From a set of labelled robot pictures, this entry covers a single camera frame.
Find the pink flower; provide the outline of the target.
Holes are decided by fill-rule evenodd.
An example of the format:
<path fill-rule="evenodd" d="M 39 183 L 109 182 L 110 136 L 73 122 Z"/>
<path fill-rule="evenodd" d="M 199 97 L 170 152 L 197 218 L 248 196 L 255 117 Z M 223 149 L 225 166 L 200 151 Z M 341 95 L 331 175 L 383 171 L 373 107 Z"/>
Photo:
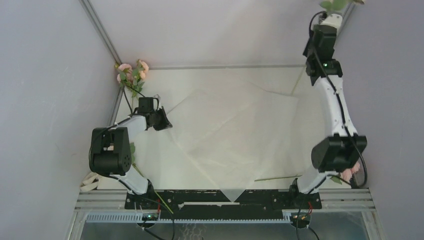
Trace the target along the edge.
<path fill-rule="evenodd" d="M 139 209 L 157 205 L 159 208 L 167 210 L 170 215 L 174 212 L 163 200 L 159 193 L 154 189 L 153 184 L 148 180 L 136 165 L 136 147 L 133 142 L 130 143 L 131 167 L 127 172 L 129 178 L 129 192 L 134 195 L 134 202 L 140 205 Z"/>
<path fill-rule="evenodd" d="M 340 177 L 344 180 L 349 182 L 353 175 L 356 174 L 361 168 L 361 165 L 359 163 L 359 161 L 357 161 L 355 163 L 355 165 L 352 168 L 348 168 L 346 170 L 344 170 L 341 174 Z M 260 178 L 260 179 L 255 179 L 255 182 L 262 182 L 262 181 L 271 181 L 271 180 L 282 180 L 282 179 L 290 179 L 290 178 L 297 178 L 297 177 L 301 177 L 301 174 L 297 174 L 297 175 L 292 175 L 292 176 L 280 176 L 280 177 L 270 177 L 270 178 Z"/>
<path fill-rule="evenodd" d="M 366 0 L 322 0 L 319 6 L 327 13 L 339 12 L 349 4 L 364 5 Z"/>

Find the pink flower two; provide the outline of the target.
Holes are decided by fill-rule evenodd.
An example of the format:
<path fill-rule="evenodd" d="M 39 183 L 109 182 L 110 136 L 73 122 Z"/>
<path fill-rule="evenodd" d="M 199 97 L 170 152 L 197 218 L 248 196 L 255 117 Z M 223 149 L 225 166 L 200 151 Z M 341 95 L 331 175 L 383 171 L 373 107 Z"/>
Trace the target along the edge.
<path fill-rule="evenodd" d="M 147 77 L 148 71 L 149 71 L 149 66 L 145 61 L 141 59 L 136 60 L 136 67 L 132 71 L 134 96 L 137 92 L 142 91 L 144 81 Z"/>

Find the white wrapping paper sheet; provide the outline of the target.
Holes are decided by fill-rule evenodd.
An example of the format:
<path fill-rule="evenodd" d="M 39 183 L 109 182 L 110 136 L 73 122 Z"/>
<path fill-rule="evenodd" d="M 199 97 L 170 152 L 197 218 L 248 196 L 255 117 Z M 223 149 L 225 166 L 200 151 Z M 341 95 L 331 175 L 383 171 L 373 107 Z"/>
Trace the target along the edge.
<path fill-rule="evenodd" d="M 318 92 L 301 67 L 148 73 L 172 127 L 135 140 L 136 166 L 159 190 L 286 189 L 325 137 Z"/>

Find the pink flower one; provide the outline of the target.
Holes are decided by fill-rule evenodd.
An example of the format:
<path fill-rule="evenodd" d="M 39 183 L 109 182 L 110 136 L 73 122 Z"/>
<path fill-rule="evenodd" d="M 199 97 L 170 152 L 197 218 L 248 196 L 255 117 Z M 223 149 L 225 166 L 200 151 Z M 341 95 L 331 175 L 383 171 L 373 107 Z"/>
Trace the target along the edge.
<path fill-rule="evenodd" d="M 116 63 L 114 65 L 114 68 L 118 72 L 117 81 L 119 85 L 122 87 L 125 102 L 127 103 L 127 106 L 129 107 L 130 113 L 132 113 L 133 112 L 132 104 L 128 98 L 127 90 L 126 90 L 126 87 L 131 82 L 130 73 L 132 73 L 132 66 L 128 63 L 122 63 L 122 64 Z"/>

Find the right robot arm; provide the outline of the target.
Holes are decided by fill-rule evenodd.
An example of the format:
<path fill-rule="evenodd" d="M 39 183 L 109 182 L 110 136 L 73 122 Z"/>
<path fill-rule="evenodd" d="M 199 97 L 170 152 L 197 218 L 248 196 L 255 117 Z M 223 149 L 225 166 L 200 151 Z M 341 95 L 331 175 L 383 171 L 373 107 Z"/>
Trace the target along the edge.
<path fill-rule="evenodd" d="M 295 191 L 289 194 L 289 203 L 302 208 L 328 179 L 352 184 L 354 174 L 363 164 L 363 151 L 368 141 L 358 134 L 347 108 L 343 88 L 341 64 L 334 59 L 334 46 L 338 29 L 317 24 L 309 31 L 303 55 L 306 57 L 306 74 L 312 87 L 318 91 L 324 113 L 324 139 L 315 145 L 310 154 L 312 166 L 293 181 Z"/>

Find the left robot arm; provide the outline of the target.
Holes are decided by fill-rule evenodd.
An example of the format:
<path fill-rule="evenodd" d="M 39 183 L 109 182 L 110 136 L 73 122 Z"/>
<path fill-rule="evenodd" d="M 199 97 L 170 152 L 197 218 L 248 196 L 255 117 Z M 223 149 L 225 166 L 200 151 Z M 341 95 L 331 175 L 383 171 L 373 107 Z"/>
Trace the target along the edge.
<path fill-rule="evenodd" d="M 131 143 L 135 138 L 153 128 L 162 131 L 172 128 L 161 97 L 139 97 L 138 107 L 125 119 L 108 127 L 97 127 L 92 131 L 88 154 L 89 168 L 100 176 L 117 180 L 128 192 L 137 195 L 137 202 L 149 209 L 156 203 L 157 196 L 151 181 L 142 176 L 133 166 Z"/>

